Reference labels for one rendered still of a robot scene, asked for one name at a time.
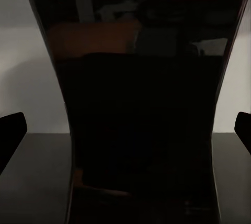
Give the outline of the bottle of coffee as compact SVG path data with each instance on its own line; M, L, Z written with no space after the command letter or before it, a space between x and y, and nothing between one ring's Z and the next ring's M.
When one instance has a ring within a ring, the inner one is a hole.
M216 105L248 0L29 0L71 138L63 224L222 224Z

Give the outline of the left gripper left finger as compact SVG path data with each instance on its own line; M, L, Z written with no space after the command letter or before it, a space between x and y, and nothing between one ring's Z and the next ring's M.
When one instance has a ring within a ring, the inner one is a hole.
M27 132L22 112L0 118L0 175Z

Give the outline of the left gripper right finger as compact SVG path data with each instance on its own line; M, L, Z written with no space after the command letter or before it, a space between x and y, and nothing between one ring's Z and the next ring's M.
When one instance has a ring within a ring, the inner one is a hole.
M251 154L251 114L239 112L234 130Z

